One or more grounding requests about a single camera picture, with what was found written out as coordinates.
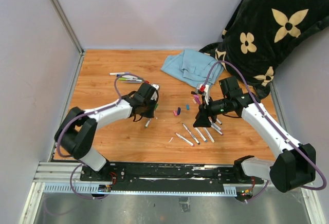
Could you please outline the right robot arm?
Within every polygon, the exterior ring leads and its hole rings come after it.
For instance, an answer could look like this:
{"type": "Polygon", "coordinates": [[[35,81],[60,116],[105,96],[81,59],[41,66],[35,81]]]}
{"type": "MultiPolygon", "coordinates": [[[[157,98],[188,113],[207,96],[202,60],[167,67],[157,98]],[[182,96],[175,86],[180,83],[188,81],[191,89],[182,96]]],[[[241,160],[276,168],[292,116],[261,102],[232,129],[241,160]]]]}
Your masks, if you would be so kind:
{"type": "Polygon", "coordinates": [[[246,182],[250,177],[265,179],[282,193],[314,181],[315,149],[289,135],[252,92],[242,91],[236,77],[225,78],[219,84],[223,94],[220,100],[209,96],[209,85],[197,85],[194,94],[200,94],[202,102],[193,126],[211,127],[218,115],[235,112],[257,131],[275,157],[274,161],[270,161],[249,155],[235,160],[234,179],[239,183],[246,182]]]}

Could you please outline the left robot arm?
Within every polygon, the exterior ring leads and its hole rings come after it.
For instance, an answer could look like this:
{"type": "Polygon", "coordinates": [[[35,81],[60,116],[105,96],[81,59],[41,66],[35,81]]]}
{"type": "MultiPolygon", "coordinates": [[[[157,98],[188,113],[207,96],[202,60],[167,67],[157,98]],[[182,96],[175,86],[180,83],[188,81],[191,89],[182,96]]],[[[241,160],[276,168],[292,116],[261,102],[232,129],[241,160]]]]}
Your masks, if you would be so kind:
{"type": "Polygon", "coordinates": [[[137,91],[120,96],[113,103],[94,109],[72,108],[59,126],[54,140],[74,159],[84,163],[85,171],[91,170],[100,181],[108,181],[114,175],[110,162],[93,148],[97,130],[119,120],[133,118],[151,119],[159,99],[160,86],[142,83],[137,91]]]}

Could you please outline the magenta cap marker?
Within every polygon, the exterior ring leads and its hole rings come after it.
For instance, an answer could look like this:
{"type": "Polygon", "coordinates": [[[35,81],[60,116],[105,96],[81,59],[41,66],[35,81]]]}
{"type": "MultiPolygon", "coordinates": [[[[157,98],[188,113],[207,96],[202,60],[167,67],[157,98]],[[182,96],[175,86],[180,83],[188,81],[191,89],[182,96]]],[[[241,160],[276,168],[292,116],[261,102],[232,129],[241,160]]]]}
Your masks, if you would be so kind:
{"type": "Polygon", "coordinates": [[[216,130],[221,136],[223,135],[223,132],[222,131],[220,131],[219,129],[217,129],[215,126],[213,126],[212,124],[211,124],[211,127],[214,129],[214,130],[216,130]]]}

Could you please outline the red pink cap marker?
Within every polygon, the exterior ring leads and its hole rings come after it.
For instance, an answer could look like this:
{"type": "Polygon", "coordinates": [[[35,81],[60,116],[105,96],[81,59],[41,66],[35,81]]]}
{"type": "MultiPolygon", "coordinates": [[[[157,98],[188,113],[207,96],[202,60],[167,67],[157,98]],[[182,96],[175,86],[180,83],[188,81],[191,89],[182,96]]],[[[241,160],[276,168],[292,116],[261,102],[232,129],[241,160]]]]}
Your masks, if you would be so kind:
{"type": "Polygon", "coordinates": [[[187,144],[189,144],[190,146],[194,146],[194,143],[192,143],[191,141],[189,141],[188,139],[186,139],[184,136],[178,134],[178,133],[175,133],[175,135],[180,138],[181,140],[183,140],[184,142],[186,142],[187,144]]]}

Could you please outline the dark blue cap marker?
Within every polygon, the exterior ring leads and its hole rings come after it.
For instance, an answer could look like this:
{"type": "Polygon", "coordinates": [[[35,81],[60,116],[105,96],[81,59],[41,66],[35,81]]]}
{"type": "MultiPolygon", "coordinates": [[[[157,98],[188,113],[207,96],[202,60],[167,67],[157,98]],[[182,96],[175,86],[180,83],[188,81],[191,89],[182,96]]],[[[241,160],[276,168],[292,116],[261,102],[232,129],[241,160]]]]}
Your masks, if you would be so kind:
{"type": "Polygon", "coordinates": [[[184,124],[182,123],[183,127],[187,130],[187,132],[190,134],[190,136],[195,140],[195,142],[200,145],[200,142],[198,141],[198,139],[195,137],[195,135],[189,130],[189,128],[184,124]]]}

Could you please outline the white slim marker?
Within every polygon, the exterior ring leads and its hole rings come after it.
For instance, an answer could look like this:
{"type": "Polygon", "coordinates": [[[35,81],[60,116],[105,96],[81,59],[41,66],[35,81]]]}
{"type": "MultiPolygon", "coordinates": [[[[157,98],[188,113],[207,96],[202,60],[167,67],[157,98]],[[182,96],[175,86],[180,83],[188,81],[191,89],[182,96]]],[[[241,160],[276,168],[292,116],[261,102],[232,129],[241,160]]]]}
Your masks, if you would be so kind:
{"type": "Polygon", "coordinates": [[[206,127],[204,127],[203,129],[204,129],[204,131],[206,132],[207,136],[209,137],[210,141],[211,141],[212,143],[214,143],[215,140],[214,140],[214,138],[212,137],[212,135],[210,134],[210,132],[208,131],[208,129],[207,129],[206,127]]]}

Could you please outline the light blue cap marker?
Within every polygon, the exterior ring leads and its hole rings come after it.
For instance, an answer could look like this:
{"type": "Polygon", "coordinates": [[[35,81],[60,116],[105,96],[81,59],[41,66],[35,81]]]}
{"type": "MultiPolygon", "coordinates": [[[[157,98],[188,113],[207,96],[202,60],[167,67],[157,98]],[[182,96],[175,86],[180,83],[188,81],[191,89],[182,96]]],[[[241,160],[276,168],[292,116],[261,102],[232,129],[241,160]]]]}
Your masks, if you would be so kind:
{"type": "Polygon", "coordinates": [[[195,127],[195,130],[197,131],[197,133],[199,134],[199,136],[202,138],[202,140],[204,142],[207,142],[206,137],[202,134],[202,132],[197,127],[195,127]]]}

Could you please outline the pink marker pen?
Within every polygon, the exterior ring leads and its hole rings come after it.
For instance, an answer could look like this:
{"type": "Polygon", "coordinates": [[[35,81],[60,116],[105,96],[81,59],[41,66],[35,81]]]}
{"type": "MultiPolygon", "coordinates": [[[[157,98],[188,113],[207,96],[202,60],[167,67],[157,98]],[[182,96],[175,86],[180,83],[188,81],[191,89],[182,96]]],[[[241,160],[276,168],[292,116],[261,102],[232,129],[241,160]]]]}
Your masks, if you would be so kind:
{"type": "Polygon", "coordinates": [[[219,129],[220,131],[222,131],[222,128],[219,127],[216,123],[212,123],[213,126],[215,126],[217,129],[219,129]]]}

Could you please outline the green cap marker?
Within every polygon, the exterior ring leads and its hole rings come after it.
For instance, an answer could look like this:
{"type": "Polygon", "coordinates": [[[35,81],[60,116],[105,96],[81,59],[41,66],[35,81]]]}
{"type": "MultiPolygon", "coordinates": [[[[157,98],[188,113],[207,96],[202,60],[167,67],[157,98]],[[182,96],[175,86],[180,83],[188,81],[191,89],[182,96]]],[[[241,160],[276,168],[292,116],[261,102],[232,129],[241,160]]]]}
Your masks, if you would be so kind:
{"type": "MultiPolygon", "coordinates": [[[[154,111],[157,109],[157,107],[158,107],[158,103],[155,105],[155,108],[154,108],[154,111]]],[[[146,122],[146,124],[145,124],[145,128],[148,128],[148,126],[149,126],[149,123],[151,122],[151,120],[152,120],[152,118],[149,118],[148,120],[147,120],[147,122],[146,122]]]]}

